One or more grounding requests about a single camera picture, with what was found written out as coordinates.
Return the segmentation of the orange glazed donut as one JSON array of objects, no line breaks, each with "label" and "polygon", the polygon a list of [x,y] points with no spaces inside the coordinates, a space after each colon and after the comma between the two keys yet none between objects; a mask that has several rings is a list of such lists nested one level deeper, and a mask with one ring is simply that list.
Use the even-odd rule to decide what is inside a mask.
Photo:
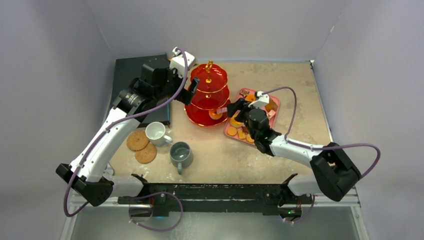
[{"label": "orange glazed donut", "polygon": [[254,102],[256,100],[256,96],[254,93],[250,93],[244,99],[248,102]]}]

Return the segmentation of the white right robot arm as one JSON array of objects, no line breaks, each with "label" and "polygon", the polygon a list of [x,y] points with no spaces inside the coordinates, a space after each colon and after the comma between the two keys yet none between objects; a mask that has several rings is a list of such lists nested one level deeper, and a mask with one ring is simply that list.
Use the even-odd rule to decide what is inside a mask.
[{"label": "white right robot arm", "polygon": [[243,98],[227,106],[227,115],[247,127],[261,153],[311,168],[312,174],[295,173],[283,182],[280,196],[288,204],[306,194],[323,194],[339,202],[362,177],[338,144],[322,146],[291,140],[270,127],[264,110],[250,106]]}]

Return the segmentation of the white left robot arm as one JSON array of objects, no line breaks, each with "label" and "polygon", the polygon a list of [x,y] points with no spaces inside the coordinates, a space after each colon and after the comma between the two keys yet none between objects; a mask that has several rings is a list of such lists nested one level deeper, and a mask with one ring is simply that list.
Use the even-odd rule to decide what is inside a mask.
[{"label": "white left robot arm", "polygon": [[70,190],[94,207],[110,197],[130,197],[138,205],[148,201],[149,191],[143,187],[142,177],[107,175],[106,168],[119,146],[146,115],[159,110],[159,102],[162,107],[172,100],[185,105],[191,103],[199,82],[190,84],[188,89],[184,85],[195,62],[193,56],[179,55],[171,60],[152,59],[142,66],[141,76],[119,93],[89,145],[71,163],[57,167],[56,174],[67,182],[64,210],[68,210]]}]

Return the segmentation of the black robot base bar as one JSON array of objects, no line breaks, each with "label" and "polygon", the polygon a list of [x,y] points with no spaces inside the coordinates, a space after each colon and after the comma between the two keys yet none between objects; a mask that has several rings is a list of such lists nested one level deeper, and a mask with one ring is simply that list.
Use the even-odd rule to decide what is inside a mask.
[{"label": "black robot base bar", "polygon": [[120,196],[118,204],[152,207],[153,216],[171,212],[261,213],[264,216],[300,217],[311,204],[309,194],[295,196],[287,182],[273,183],[153,183],[140,178],[144,187],[136,197]]}]

